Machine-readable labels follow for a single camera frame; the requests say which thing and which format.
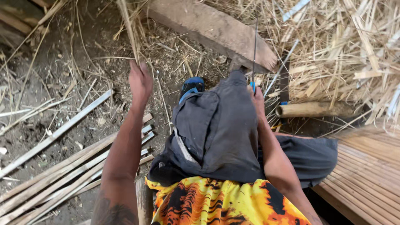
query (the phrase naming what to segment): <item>yellow orange patterned cloth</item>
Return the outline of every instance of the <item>yellow orange patterned cloth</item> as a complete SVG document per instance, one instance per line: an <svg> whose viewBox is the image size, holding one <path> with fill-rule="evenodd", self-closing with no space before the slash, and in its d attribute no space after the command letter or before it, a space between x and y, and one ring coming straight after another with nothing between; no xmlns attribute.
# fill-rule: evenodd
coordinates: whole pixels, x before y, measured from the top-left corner
<svg viewBox="0 0 400 225"><path fill-rule="evenodd" d="M146 184L159 191L152 225L311 225L267 180L190 177L163 187L146 178Z"/></svg>

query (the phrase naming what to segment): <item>person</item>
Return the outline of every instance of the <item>person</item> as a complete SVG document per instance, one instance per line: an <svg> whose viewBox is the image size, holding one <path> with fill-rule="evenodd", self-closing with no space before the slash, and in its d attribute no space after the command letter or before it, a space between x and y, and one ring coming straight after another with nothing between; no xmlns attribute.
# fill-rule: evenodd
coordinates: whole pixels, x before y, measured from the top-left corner
<svg viewBox="0 0 400 225"><path fill-rule="evenodd" d="M92 225L138 224L135 176L153 81L144 63L130 66L132 105L106 159ZM172 121L146 177L158 191L152 225L322 224L302 187L333 170L336 141L272 132L261 89L249 91L242 72L208 91L188 79Z"/></svg>

